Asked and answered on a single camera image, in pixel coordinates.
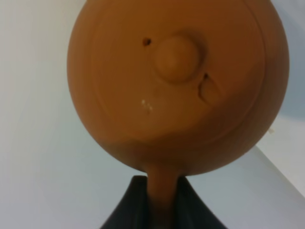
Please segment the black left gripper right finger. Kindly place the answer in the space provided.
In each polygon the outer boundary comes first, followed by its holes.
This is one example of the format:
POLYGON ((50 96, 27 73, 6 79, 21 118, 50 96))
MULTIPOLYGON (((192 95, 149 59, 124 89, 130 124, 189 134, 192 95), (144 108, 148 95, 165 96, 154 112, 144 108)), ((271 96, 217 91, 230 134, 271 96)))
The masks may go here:
POLYGON ((225 229, 225 225, 203 203, 190 182, 180 177, 173 206, 172 229, 225 229))

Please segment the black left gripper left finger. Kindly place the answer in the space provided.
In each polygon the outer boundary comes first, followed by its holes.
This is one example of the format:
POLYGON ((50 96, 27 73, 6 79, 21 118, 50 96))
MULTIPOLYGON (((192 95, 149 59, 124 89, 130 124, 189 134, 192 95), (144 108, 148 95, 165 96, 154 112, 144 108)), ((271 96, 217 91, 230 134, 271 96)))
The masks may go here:
POLYGON ((147 177, 134 176, 121 201, 101 229, 148 229, 147 177))

